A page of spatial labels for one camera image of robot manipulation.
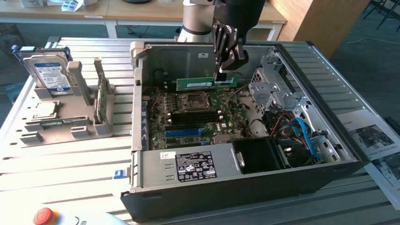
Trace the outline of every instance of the motherboard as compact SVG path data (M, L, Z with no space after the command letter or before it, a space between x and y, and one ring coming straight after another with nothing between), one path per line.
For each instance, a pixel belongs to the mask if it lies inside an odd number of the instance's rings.
M246 134L237 88L144 90L148 101L149 150L228 143Z

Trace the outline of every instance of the metal slats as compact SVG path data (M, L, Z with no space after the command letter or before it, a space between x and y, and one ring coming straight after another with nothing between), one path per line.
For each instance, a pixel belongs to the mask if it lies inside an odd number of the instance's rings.
M32 147L5 151L12 157L1 163L0 201L30 199L49 207L66 207L104 211L129 224L130 216L121 204L118 193L126 180L112 180L113 171L126 168L130 162L130 109L133 74L129 56L129 39L62 38L58 47L66 45L74 60L82 61L82 75L89 85L97 84L97 74L90 67L92 58L102 58L109 82L116 85L113 134L114 137L82 142ZM352 91L340 84L340 77L317 57L304 42L285 42L294 61L308 72L306 76L320 85L317 90L330 107L341 107L334 113L350 109ZM34 97L29 92L26 99ZM24 103L16 118L20 120L29 102ZM12 125L10 131L18 129ZM320 191L269 202L240 206L214 212L198 213L145 224L390 224L400 215L364 170L334 180Z

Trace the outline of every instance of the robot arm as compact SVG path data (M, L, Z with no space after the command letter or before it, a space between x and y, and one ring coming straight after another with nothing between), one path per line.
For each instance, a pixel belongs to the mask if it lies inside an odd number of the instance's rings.
M216 81L249 60L242 49L249 29L257 25L265 0L184 0L180 42L208 42L212 32Z

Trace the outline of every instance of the red button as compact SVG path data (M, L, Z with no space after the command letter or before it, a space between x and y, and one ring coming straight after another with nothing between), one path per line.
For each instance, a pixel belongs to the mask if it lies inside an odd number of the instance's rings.
M33 217L33 223L36 225L45 225L50 222L53 216L54 216L53 211L49 208L42 208L41 210L37 211Z

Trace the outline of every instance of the floor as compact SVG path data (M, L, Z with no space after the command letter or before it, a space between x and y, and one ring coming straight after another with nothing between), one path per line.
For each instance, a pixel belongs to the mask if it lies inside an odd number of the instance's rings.
M361 38L398 42L400 32L396 32L396 28L400 21L388 19L376 30L382 15L372 12L365 20L364 15L365 13L360 15L330 62L381 116L390 116L400 123L400 45L373 40L346 44ZM45 45L49 36L106 38L105 27L101 25L17 24L17 28L25 44L37 47ZM148 30L146 28L146 26L132 27L137 34L142 34L142 38L173 38L176 35L174 27L149 27ZM120 38L138 37L128 34L124 26L118 26L117 31ZM0 125L12 107L4 85L22 82L26 76L14 57L0 51Z

